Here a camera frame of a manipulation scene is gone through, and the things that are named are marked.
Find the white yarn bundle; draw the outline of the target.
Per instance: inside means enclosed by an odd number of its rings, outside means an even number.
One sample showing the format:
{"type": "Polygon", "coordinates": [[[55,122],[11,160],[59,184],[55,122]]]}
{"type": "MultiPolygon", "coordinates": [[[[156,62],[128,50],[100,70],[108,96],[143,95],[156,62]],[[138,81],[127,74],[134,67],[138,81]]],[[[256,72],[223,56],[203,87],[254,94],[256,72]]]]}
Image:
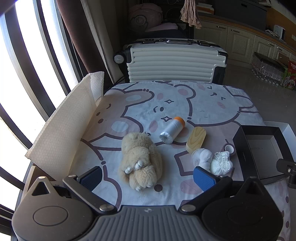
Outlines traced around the white yarn bundle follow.
{"type": "Polygon", "coordinates": [[[210,172],[216,176],[224,176],[233,168],[228,151],[216,152],[210,164],[210,172]]]}

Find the brown bandage tape roll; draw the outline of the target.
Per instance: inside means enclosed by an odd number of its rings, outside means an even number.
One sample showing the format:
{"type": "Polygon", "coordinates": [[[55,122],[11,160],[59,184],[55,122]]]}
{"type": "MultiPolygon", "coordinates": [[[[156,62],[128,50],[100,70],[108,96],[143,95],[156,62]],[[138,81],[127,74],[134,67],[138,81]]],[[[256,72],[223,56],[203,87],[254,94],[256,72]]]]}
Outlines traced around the brown bandage tape roll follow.
{"type": "Polygon", "coordinates": [[[229,152],[230,156],[235,154],[235,148],[234,148],[234,146],[231,145],[231,144],[226,144],[226,145],[223,147],[223,149],[224,149],[224,151],[229,152]]]}

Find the oval wooden block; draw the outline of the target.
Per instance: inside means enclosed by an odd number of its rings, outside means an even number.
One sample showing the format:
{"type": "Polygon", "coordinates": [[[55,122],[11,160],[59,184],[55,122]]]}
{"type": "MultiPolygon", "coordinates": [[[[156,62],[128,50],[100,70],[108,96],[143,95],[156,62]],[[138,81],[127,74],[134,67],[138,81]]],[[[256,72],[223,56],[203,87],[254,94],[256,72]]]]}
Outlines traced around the oval wooden block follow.
{"type": "Polygon", "coordinates": [[[206,130],[200,126],[195,127],[192,130],[186,142],[186,150],[189,154],[192,154],[195,150],[201,148],[205,140],[206,134],[206,130]]]}

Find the beige plush bunny toy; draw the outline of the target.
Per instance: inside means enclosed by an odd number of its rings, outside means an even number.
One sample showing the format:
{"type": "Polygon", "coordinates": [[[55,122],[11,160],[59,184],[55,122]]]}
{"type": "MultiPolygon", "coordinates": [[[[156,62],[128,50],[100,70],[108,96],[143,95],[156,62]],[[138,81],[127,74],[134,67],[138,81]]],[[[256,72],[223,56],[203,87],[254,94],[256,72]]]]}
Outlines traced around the beige plush bunny toy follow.
{"type": "Polygon", "coordinates": [[[128,133],[121,143],[118,175],[136,191],[156,185],[163,174],[161,154],[145,133],[128,133]]]}

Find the orange capped plastic film roll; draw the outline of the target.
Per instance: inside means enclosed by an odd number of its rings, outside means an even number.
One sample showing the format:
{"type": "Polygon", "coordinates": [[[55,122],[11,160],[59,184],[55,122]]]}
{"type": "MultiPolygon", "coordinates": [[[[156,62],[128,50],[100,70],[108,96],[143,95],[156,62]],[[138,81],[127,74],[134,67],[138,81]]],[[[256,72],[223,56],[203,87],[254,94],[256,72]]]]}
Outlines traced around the orange capped plastic film roll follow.
{"type": "Polygon", "coordinates": [[[159,138],[165,144],[172,144],[184,127],[185,121],[181,117],[176,116],[170,120],[164,131],[159,134],[159,138]]]}

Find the white cardboard box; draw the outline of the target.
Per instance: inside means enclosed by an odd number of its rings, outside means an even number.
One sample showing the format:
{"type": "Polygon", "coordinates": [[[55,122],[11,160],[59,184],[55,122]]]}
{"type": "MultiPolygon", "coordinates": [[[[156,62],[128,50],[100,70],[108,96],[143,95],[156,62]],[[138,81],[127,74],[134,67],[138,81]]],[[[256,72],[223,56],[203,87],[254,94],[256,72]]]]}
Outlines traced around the white cardboard box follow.
{"type": "Polygon", "coordinates": [[[280,128],[290,150],[295,149],[295,134],[288,123],[281,123],[277,121],[264,121],[266,126],[278,127],[280,128]]]}

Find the black cardboard box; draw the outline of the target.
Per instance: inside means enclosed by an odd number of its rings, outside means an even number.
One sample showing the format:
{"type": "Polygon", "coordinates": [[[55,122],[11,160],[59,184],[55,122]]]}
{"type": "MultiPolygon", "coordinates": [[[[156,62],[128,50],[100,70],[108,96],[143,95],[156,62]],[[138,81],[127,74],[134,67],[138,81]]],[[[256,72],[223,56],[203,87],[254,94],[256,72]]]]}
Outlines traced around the black cardboard box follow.
{"type": "Polygon", "coordinates": [[[278,171],[279,159],[293,162],[293,157],[280,128],[241,125],[233,137],[243,180],[257,177],[267,185],[287,178],[278,171]]]}

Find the white paper towel sheet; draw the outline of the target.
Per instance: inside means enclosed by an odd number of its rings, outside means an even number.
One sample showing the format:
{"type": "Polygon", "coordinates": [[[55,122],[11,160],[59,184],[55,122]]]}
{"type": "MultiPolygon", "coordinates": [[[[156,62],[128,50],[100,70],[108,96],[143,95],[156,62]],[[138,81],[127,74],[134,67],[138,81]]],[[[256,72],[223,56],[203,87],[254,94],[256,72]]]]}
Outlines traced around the white paper towel sheet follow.
{"type": "Polygon", "coordinates": [[[80,140],[103,97],[104,73],[87,74],[46,121],[26,157],[56,180],[68,175],[80,140]]]}

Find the bear print bed sheet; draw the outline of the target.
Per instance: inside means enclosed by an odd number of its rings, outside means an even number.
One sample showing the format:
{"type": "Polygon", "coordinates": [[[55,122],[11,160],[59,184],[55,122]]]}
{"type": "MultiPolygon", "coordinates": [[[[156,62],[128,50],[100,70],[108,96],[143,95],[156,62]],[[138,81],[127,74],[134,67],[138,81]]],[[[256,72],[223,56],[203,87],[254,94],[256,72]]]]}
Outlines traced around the bear print bed sheet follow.
{"type": "Polygon", "coordinates": [[[102,181],[94,194],[120,210],[118,216],[99,217],[88,240],[205,240],[193,217],[177,213],[179,206],[202,190],[193,181],[193,162],[186,142],[196,126],[206,130],[203,147],[213,153],[233,137],[241,125],[263,126],[250,97],[241,89],[182,81],[120,84],[100,101],[86,128],[70,173],[81,175],[95,166],[102,181]],[[176,116],[185,127],[172,144],[159,138],[176,116]],[[121,143],[128,133],[147,133],[163,160],[163,174],[151,188],[136,191],[121,180],[121,143]]]}

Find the red green snack box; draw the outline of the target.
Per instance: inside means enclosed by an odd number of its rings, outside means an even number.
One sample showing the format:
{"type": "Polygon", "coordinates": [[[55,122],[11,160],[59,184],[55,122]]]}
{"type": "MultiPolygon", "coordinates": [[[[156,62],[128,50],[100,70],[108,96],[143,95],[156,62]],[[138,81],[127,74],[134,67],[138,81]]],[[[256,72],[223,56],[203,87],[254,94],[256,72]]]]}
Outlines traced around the red green snack box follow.
{"type": "Polygon", "coordinates": [[[296,65],[293,61],[288,62],[287,68],[283,74],[283,87],[294,90],[295,89],[295,80],[296,80],[296,65]]]}

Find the pack of water bottles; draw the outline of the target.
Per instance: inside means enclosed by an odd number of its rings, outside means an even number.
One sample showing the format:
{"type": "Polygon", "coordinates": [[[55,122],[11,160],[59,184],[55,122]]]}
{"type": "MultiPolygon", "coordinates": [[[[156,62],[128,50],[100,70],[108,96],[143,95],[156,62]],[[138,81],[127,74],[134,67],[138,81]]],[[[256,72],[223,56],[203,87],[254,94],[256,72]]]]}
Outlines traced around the pack of water bottles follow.
{"type": "Polygon", "coordinates": [[[254,52],[251,65],[256,77],[277,86],[283,84],[285,67],[278,61],[254,52]]]}

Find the cream kitchen cabinets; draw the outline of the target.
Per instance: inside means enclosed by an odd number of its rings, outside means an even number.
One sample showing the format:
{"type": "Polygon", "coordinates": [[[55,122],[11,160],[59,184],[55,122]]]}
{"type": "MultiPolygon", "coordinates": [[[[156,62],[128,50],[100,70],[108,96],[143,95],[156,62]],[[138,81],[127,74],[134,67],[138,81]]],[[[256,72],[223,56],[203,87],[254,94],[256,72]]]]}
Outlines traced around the cream kitchen cabinets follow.
{"type": "Polygon", "coordinates": [[[228,53],[233,65],[249,67],[255,52],[273,60],[295,61],[295,48],[273,35],[214,15],[200,15],[202,27],[196,29],[194,38],[213,42],[228,53]]]}

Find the white toaster appliance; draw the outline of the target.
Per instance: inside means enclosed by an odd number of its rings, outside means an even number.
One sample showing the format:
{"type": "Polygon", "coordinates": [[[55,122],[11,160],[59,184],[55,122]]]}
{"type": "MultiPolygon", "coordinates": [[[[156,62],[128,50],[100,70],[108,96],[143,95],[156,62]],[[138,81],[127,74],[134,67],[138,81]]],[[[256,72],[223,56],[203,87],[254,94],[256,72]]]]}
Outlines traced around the white toaster appliance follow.
{"type": "Polygon", "coordinates": [[[273,32],[278,35],[278,37],[281,39],[281,40],[285,40],[285,28],[279,26],[279,25],[274,25],[273,27],[273,32]]]}

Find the cream ribbed suitcase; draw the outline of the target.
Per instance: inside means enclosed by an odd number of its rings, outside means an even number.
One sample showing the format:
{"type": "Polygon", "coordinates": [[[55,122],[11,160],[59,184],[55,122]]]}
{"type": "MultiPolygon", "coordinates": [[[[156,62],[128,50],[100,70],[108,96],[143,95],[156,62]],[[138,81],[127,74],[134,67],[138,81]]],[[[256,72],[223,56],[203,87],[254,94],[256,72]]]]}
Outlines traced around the cream ribbed suitcase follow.
{"type": "Polygon", "coordinates": [[[193,81],[222,84],[228,53],[219,45],[193,39],[139,39],[114,55],[128,82],[193,81]]]}

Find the pink mop head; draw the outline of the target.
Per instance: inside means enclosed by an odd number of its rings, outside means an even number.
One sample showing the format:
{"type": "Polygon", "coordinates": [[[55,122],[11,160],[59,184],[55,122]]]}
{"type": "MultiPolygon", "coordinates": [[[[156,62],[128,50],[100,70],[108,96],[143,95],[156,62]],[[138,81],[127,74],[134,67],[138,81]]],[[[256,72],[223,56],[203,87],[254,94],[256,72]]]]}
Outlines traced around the pink mop head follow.
{"type": "Polygon", "coordinates": [[[202,24],[196,6],[197,4],[195,0],[185,0],[181,9],[181,20],[188,23],[190,27],[201,29],[202,24]]]}

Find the pink plush pillow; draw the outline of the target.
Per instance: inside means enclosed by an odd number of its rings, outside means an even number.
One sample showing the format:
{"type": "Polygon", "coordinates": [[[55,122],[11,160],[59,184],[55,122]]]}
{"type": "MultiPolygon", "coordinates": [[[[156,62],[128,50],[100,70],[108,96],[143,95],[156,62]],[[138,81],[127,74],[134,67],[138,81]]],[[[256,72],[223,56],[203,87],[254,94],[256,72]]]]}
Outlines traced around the pink plush pillow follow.
{"type": "Polygon", "coordinates": [[[156,4],[136,4],[129,9],[129,19],[133,30],[145,32],[162,23],[162,9],[156,4]]]}

